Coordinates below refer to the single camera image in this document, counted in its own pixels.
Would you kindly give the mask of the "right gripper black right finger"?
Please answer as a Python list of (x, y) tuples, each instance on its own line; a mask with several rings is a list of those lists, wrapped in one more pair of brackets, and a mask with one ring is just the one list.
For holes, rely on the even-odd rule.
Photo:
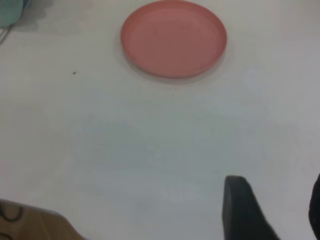
[(317, 240), (320, 239), (320, 175), (314, 183), (308, 211), (309, 223)]

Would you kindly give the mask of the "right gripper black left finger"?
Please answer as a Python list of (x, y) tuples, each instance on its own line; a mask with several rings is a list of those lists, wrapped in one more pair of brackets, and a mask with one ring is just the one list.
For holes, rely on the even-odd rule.
[(242, 176), (224, 180), (222, 224), (225, 240), (278, 240), (252, 187)]

